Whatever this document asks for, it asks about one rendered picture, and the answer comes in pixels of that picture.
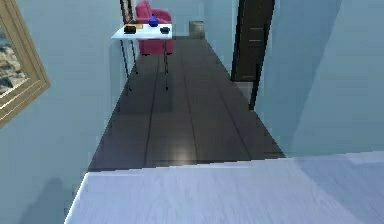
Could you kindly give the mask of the white table with black legs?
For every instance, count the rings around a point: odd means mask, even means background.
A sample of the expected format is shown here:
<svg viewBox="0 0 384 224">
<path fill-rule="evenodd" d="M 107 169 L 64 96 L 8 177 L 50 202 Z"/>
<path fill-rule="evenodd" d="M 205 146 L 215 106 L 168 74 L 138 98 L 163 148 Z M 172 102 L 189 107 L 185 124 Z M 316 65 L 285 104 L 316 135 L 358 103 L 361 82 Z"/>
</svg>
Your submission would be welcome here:
<svg viewBox="0 0 384 224">
<path fill-rule="evenodd" d="M 124 33 L 124 27 L 128 26 L 128 24 L 124 25 L 123 27 L 119 28 L 111 37 L 112 40 L 118 40 L 120 42 L 121 49 L 124 49 L 124 40 L 129 40 L 130 42 L 133 42 L 134 40 L 140 41 L 140 40 L 150 40 L 150 39 L 160 39 L 160 40 L 170 40 L 173 39 L 173 27 L 171 24 L 159 24 L 157 27 L 151 27 L 149 24 L 143 24 L 143 29 L 136 29 L 135 34 L 125 34 Z M 168 27 L 170 29 L 169 34 L 162 34 L 160 32 L 160 28 Z M 168 74 L 169 74 L 169 67 L 168 67 L 168 54 L 163 54 L 163 60 L 164 60 L 164 75 L 165 75 L 165 89 L 168 89 Z"/>
</svg>

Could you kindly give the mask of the gold framed wall picture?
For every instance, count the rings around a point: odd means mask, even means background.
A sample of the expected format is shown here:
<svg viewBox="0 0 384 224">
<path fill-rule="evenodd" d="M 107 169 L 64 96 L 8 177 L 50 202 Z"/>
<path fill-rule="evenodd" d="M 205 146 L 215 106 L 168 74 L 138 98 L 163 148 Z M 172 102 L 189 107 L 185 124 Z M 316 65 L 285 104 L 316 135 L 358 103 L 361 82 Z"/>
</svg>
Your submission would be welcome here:
<svg viewBox="0 0 384 224">
<path fill-rule="evenodd" d="M 16 0 L 0 0 L 0 128 L 49 86 Z"/>
</svg>

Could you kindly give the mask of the dark framed wall picture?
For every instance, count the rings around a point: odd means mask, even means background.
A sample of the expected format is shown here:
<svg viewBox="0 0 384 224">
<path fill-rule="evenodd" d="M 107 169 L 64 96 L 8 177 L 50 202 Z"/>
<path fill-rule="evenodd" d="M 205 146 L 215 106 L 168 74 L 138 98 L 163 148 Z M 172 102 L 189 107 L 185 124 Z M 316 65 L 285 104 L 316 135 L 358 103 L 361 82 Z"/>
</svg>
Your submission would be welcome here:
<svg viewBox="0 0 384 224">
<path fill-rule="evenodd" d="M 129 24 L 133 21 L 132 1 L 131 0 L 119 0 L 120 8 L 123 17 L 123 22 Z"/>
</svg>

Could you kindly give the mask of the dark brown room door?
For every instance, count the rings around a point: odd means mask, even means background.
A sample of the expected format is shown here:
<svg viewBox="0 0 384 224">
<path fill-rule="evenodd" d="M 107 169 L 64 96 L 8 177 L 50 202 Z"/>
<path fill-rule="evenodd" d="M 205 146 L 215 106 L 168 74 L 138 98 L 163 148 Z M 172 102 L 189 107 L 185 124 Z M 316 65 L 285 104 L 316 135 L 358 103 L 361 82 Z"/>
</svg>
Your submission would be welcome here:
<svg viewBox="0 0 384 224">
<path fill-rule="evenodd" d="M 253 110 L 272 22 L 275 0 L 239 0 L 230 80 L 251 82 Z"/>
</svg>

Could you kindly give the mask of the pale white table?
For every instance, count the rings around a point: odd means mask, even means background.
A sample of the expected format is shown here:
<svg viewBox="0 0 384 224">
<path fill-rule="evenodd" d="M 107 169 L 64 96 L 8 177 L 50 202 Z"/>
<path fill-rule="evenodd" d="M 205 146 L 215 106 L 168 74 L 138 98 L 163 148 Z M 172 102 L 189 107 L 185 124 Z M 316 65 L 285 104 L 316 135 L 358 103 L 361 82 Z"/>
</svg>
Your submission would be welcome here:
<svg viewBox="0 0 384 224">
<path fill-rule="evenodd" d="M 384 224 L 384 152 L 88 172 L 64 224 Z"/>
</svg>

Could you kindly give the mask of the grey bin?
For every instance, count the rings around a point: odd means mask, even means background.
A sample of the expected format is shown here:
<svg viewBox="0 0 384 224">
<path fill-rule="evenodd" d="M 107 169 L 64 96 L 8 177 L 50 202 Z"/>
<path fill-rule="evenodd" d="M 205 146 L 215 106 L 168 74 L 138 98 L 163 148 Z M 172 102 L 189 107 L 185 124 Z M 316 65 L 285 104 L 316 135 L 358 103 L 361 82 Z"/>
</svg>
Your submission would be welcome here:
<svg viewBox="0 0 384 224">
<path fill-rule="evenodd" d="M 189 36 L 192 39 L 204 39 L 205 28 L 203 21 L 190 21 L 189 22 Z"/>
</svg>

